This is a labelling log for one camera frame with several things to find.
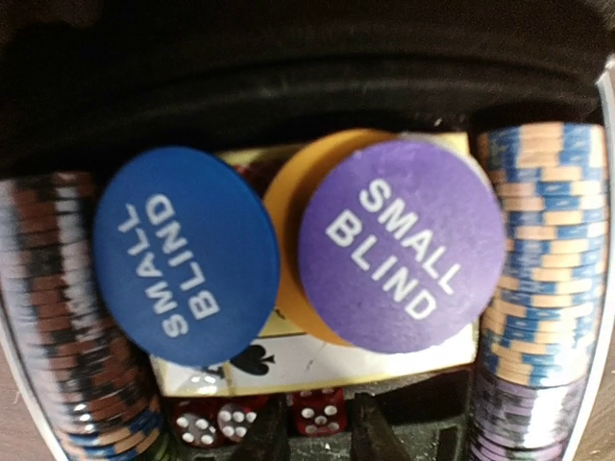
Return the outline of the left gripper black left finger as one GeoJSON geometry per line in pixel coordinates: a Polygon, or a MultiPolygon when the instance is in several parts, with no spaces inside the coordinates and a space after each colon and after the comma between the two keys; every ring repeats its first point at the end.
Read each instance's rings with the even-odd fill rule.
{"type": "Polygon", "coordinates": [[[289,461],[286,398],[271,398],[230,457],[231,461],[289,461]]]}

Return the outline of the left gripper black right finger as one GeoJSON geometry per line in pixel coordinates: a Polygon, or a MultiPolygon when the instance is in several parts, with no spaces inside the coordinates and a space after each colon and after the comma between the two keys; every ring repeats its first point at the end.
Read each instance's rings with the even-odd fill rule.
{"type": "Polygon", "coordinates": [[[374,397],[355,394],[350,410],[350,459],[354,461],[411,461],[413,457],[383,416],[374,397]]]}

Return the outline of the purple black chip stack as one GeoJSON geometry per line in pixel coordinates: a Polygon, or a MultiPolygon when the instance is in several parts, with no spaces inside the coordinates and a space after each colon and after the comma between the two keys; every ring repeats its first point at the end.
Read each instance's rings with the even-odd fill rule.
{"type": "Polygon", "coordinates": [[[476,375],[467,453],[471,460],[559,460],[576,422],[584,381],[531,388],[476,375]]]}

